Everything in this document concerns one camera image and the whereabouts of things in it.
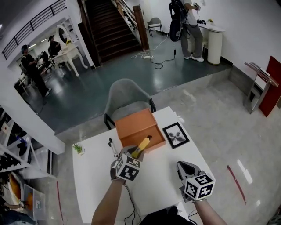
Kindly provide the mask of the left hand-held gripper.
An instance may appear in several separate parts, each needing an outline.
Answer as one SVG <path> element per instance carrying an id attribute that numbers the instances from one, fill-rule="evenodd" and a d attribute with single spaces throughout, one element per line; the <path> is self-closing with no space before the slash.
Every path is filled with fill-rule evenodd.
<path id="1" fill-rule="evenodd" d="M 145 152 L 141 151 L 138 159 L 135 159 L 131 154 L 136 151 L 137 145 L 124 147 L 119 154 L 118 161 L 115 164 L 116 175 L 126 181 L 134 181 L 141 170 L 141 162 L 144 159 Z"/>

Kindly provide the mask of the person's left hand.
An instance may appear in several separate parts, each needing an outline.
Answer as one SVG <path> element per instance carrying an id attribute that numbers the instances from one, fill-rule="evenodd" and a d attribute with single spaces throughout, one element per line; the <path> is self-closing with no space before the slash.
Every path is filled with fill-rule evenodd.
<path id="1" fill-rule="evenodd" d="M 111 168 L 110 168 L 110 176 L 111 176 L 111 180 L 112 181 L 118 181 L 118 182 L 121 182 L 122 184 L 125 184 L 126 183 L 126 180 L 123 180 L 121 178 L 118 178 L 117 175 L 116 175 L 116 167 L 115 167 L 115 164 L 117 163 L 118 160 L 115 160 L 112 162 L 111 164 Z"/>

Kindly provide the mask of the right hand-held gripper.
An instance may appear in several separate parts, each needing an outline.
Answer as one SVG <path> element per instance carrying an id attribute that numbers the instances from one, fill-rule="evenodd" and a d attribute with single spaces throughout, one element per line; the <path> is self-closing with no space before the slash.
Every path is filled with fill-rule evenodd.
<path id="1" fill-rule="evenodd" d="M 189 162 L 178 161 L 177 172 L 179 178 L 185 175 L 195 175 L 183 179 L 183 186 L 180 187 L 184 202 L 203 200 L 212 195 L 216 180 L 210 174 L 198 175 L 201 169 Z"/>

